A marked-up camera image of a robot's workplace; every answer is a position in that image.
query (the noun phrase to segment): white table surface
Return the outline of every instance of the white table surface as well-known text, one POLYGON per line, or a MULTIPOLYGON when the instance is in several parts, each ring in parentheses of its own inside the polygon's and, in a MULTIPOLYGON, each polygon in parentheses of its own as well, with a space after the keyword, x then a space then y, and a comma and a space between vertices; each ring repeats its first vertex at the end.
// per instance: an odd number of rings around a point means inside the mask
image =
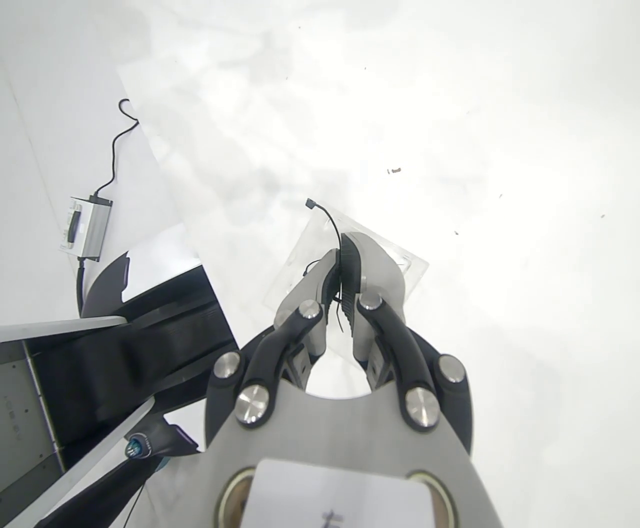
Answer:
POLYGON ((640 4, 93 14, 240 345, 273 318, 306 197, 327 203, 430 263, 406 318, 467 366, 504 525, 632 524, 640 4))

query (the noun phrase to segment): black power cord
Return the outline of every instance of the black power cord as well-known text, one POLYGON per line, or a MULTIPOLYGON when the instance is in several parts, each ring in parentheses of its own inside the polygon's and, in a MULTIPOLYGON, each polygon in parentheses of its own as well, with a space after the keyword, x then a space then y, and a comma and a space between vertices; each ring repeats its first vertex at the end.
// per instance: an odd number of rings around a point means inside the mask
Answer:
MULTIPOLYGON (((331 216, 331 214, 329 213, 329 211, 327 211, 322 205, 315 203, 311 198, 307 198, 307 202, 305 204, 309 209, 313 209, 314 207, 317 207, 318 209, 320 209, 321 211, 323 211, 327 217, 329 217, 329 220, 331 221, 333 228, 335 229, 335 234, 338 237, 338 277, 340 277, 340 298, 334 298, 333 300, 336 301, 336 306, 335 306, 335 316, 338 318, 338 325, 340 325, 340 330, 342 330, 342 332, 344 333, 344 329, 342 328, 342 323, 340 322, 340 303, 342 302, 342 238, 340 237, 340 232, 338 231, 338 226, 336 226, 335 222, 333 221, 333 218, 331 216)), ((309 270, 309 266, 311 266, 311 264, 315 264, 316 262, 318 262, 318 260, 315 260, 314 262, 309 262, 309 264, 307 264, 307 267, 305 268, 305 272, 303 274, 303 276, 305 276, 308 273, 309 270)))
POLYGON ((78 304, 78 315, 82 317, 84 307, 84 257, 78 257, 78 273, 76 275, 76 301, 78 304))
POLYGON ((136 497, 136 500, 133 501, 133 506, 131 506, 131 509, 129 510, 129 514, 127 515, 127 520, 124 522, 122 528, 127 528, 127 523, 129 522, 129 519, 131 518, 131 514, 133 513, 133 509, 136 507, 136 504, 138 503, 138 499, 140 498, 140 495, 142 495, 142 490, 145 489, 145 484, 142 484, 142 486, 140 487, 140 491, 138 492, 138 496, 136 497))
MULTIPOLYGON (((95 204, 100 203, 101 200, 105 202, 105 200, 103 200, 102 198, 98 198, 98 194, 105 187, 111 185, 116 179, 116 142, 119 138, 131 132, 140 124, 140 121, 138 121, 130 113, 126 112, 126 110, 122 108, 122 105, 126 102, 130 102, 129 99, 120 99, 118 101, 118 109, 122 114, 127 116, 129 119, 133 119, 135 122, 128 129, 123 130, 122 132, 117 134, 111 141, 111 179, 104 185, 98 187, 96 191, 91 196, 89 196, 89 201, 95 204)), ((76 275, 76 303, 78 305, 78 315, 82 317, 82 309, 84 307, 84 257, 78 257, 78 273, 76 275)))
POLYGON ((129 99, 126 99, 126 98, 120 99, 120 101, 118 101, 118 109, 120 110, 121 113, 123 113, 129 119, 133 119, 135 123, 133 123, 128 129, 123 130, 120 134, 118 134, 113 138, 113 141, 111 142, 111 179, 108 182, 106 182, 104 185, 101 185, 100 187, 98 187, 96 192, 93 193, 93 196, 95 196, 96 198, 98 197, 98 193, 100 191, 102 191, 106 186, 111 185, 113 181, 116 179, 116 141, 118 141, 118 138, 121 138, 122 136, 124 136, 124 134, 131 132, 134 128, 136 128, 140 124, 140 121, 138 121, 131 114, 128 114, 122 109, 122 104, 124 102, 130 102, 130 101, 129 99))

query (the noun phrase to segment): metal bolt head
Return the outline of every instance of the metal bolt head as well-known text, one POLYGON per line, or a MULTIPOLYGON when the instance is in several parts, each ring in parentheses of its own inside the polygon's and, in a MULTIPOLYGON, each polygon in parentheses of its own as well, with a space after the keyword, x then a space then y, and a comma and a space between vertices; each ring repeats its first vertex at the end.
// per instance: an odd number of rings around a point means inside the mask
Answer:
POLYGON ((234 413, 241 424, 255 424, 269 407, 269 391, 262 385, 250 385, 236 399, 234 413))
POLYGON ((124 448, 124 454, 127 458, 137 458, 142 455, 142 444, 136 438, 129 440, 127 447, 124 448))
POLYGON ((300 303, 298 311, 305 319, 313 319, 320 313, 320 305, 313 299, 309 299, 300 303))
POLYGON ((213 373, 217 378, 225 380, 233 376, 240 365, 240 354, 238 352, 227 352, 222 354, 213 365, 213 373))
POLYGON ((464 381, 467 373, 465 372, 465 366, 460 362, 458 358, 449 355, 442 355, 438 359, 438 366, 440 372, 451 383, 460 383, 464 381))
POLYGON ((377 310, 382 305, 382 297, 375 290, 367 290, 360 295, 360 304, 365 310, 377 310))
POLYGON ((413 387, 404 395, 406 411, 420 427, 433 427, 440 419, 438 398, 424 387, 413 387))

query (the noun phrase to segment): clear plastic bag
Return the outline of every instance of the clear plastic bag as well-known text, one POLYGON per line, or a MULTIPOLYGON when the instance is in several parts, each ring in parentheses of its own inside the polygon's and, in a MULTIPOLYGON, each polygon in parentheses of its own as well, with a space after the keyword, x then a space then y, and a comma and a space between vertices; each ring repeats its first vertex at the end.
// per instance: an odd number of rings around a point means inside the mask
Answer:
MULTIPOLYGON (((404 300, 406 301, 427 271, 429 264, 340 211, 330 207, 327 207, 327 211, 340 232, 356 231, 367 234, 391 256, 403 273, 404 300)), ((323 211, 318 208, 313 209, 307 226, 264 298, 265 306, 276 312, 282 300, 300 282, 307 266, 311 269, 315 260, 321 259, 328 250, 336 247, 338 247, 338 239, 331 221, 323 211)))

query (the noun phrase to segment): white label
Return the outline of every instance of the white label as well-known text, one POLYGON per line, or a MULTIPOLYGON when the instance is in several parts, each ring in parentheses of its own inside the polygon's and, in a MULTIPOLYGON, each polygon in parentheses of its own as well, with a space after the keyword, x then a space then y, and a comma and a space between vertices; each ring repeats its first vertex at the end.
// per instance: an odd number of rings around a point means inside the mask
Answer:
POLYGON ((344 469, 263 460, 242 528, 435 528, 429 488, 344 469))

